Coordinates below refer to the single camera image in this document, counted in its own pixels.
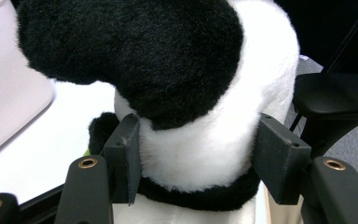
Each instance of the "plush head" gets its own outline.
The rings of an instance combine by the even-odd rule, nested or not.
[[[77,84],[111,83],[155,130],[211,110],[242,43],[238,17],[222,0],[24,1],[19,25],[31,67]]]
[[[77,84],[109,82],[118,117],[140,118],[140,193],[210,211],[238,210],[254,197],[259,113],[284,120],[296,75],[296,34],[279,7],[24,0],[19,25],[31,67]]]

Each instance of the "black chair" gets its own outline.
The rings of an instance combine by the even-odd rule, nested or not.
[[[301,139],[322,156],[358,126],[358,1],[277,0],[297,31],[301,53],[324,66],[296,78],[293,104],[307,119]]]

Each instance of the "white fur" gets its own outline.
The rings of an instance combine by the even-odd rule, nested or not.
[[[167,131],[153,131],[148,119],[140,119],[143,176],[167,189],[191,192],[229,186],[250,167],[259,113],[283,122],[292,101],[298,44],[286,14],[270,1],[228,2],[239,15],[244,43],[236,76],[216,107],[192,123]],[[115,205],[116,214],[119,212],[115,222],[253,223],[254,203],[248,202],[239,211],[211,215],[138,195],[133,207]],[[134,218],[133,213],[145,216],[145,221]],[[190,222],[190,218],[200,222]]]

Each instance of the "black plastic bracket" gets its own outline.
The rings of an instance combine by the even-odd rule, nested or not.
[[[72,162],[54,223],[113,223],[107,165],[103,157],[88,156]]]
[[[309,159],[309,145],[273,117],[261,115],[252,165],[276,203],[297,204],[301,170]]]
[[[101,152],[108,165],[112,203],[134,203],[141,181],[139,120],[126,116],[116,127]]]

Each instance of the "black fur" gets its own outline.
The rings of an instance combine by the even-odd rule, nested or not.
[[[168,191],[148,178],[142,178],[138,193],[148,199],[205,211],[233,211],[254,198],[260,179],[253,168],[240,176],[229,187],[214,187],[204,191],[185,193],[177,190]]]
[[[102,113],[89,125],[89,153],[99,155],[103,150],[104,144],[109,139],[119,121],[116,114]]]
[[[155,130],[204,116],[235,75],[227,0],[23,0],[20,48],[47,77],[109,82]]]

